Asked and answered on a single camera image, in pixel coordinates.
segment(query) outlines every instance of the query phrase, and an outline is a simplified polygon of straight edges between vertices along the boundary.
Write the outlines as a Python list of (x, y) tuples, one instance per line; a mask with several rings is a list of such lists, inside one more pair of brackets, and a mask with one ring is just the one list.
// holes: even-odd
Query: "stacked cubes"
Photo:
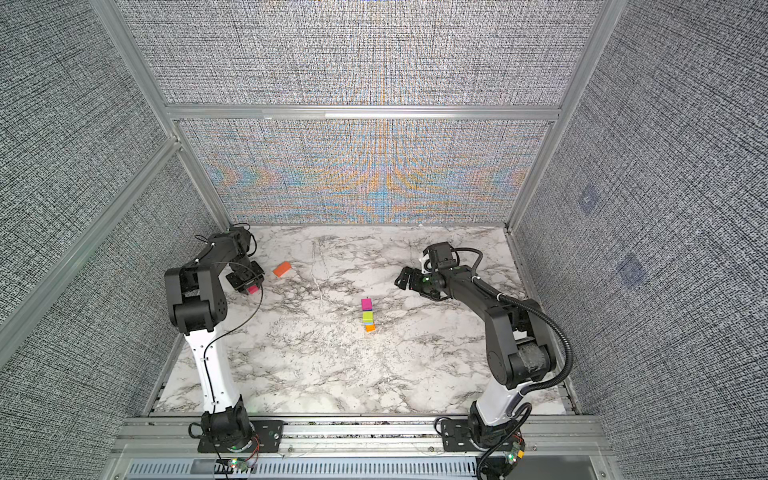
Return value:
[(366, 326), (366, 332), (376, 329), (373, 324), (373, 302), (370, 298), (362, 299), (362, 324)]

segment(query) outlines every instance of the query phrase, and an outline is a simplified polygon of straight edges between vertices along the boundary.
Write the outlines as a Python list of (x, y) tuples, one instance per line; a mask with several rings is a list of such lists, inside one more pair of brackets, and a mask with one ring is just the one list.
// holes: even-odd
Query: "metal vent grille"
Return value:
[[(135, 460), (127, 480), (149, 478), (223, 478), (223, 467), (211, 460)], [(474, 458), (262, 458), (249, 473), (229, 478), (474, 478)]]
[(189, 475), (194, 460), (191, 459), (152, 459), (134, 460), (128, 469), (128, 478), (171, 478)]

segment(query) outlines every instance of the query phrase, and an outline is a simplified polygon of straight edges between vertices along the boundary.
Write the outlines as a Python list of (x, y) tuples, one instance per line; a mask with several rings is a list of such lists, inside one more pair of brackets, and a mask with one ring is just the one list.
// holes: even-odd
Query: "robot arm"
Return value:
[[(479, 254), (473, 267), (459, 265), (456, 253), (461, 250)], [(435, 243), (424, 250), (422, 269), (404, 267), (395, 285), (438, 302), (458, 300), (483, 319), (486, 356), (493, 380), (481, 398), (472, 403), (468, 426), (477, 446), (491, 448), (509, 433), (513, 410), (526, 389), (543, 380), (557, 361), (547, 331), (549, 321), (538, 316), (546, 317), (539, 305), (534, 300), (512, 303), (480, 279), (475, 273), (480, 258), (482, 253), (478, 250)], [(525, 332), (525, 337), (515, 339), (515, 331)], [(569, 371), (570, 363), (561, 373), (567, 375)]]
[(248, 257), (251, 238), (242, 227), (213, 235), (194, 260), (165, 273), (168, 316), (192, 349), (203, 387), (201, 437), (214, 449), (220, 446), (232, 452), (250, 446), (253, 429), (232, 380), (227, 349), (214, 343), (225, 333), (221, 322), (227, 318), (219, 274), (231, 265), (227, 280), (235, 290), (248, 294), (261, 288), (264, 272)]

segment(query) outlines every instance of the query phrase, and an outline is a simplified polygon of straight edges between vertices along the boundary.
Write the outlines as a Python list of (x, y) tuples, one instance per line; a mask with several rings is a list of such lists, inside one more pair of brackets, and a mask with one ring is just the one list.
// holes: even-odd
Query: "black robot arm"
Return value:
[(248, 257), (251, 239), (248, 230), (232, 227), (208, 238), (205, 248), (191, 261), (165, 272), (168, 316), (190, 345), (203, 389), (204, 413), (200, 423), (194, 424), (203, 433), (193, 435), (190, 428), (190, 436), (200, 439), (199, 452), (254, 448), (253, 427), (232, 379), (226, 348), (214, 345), (226, 335), (221, 324), (227, 318), (221, 271), (227, 265), (232, 267), (227, 280), (241, 293), (261, 288), (264, 272)]
[[(243, 227), (233, 227), (212, 235), (190, 262), (165, 273), (165, 292), (170, 322), (179, 332), (188, 335), (199, 329), (213, 332), (227, 318), (227, 299), (219, 282), (219, 274), (227, 265), (232, 273), (227, 280), (241, 293), (261, 288), (264, 272), (248, 258), (251, 235)], [(197, 295), (185, 293), (199, 290)]]
[[(507, 389), (543, 379), (556, 365), (546, 324), (519, 306), (499, 301), (500, 292), (474, 275), (469, 266), (459, 265), (454, 252), (447, 242), (430, 245), (424, 250), (424, 265), (429, 268), (405, 267), (395, 284), (430, 300), (452, 298), (472, 309), (485, 323), (491, 374)], [(533, 310), (539, 308), (534, 300), (523, 303)], [(515, 340), (514, 331), (525, 332), (526, 337)]]

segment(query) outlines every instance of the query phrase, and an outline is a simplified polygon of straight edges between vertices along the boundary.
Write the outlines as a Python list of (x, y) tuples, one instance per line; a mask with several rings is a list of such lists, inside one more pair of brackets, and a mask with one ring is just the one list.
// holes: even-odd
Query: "colored block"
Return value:
[(275, 270), (272, 270), (272, 273), (277, 276), (283, 276), (288, 270), (290, 270), (290, 263), (282, 262)]

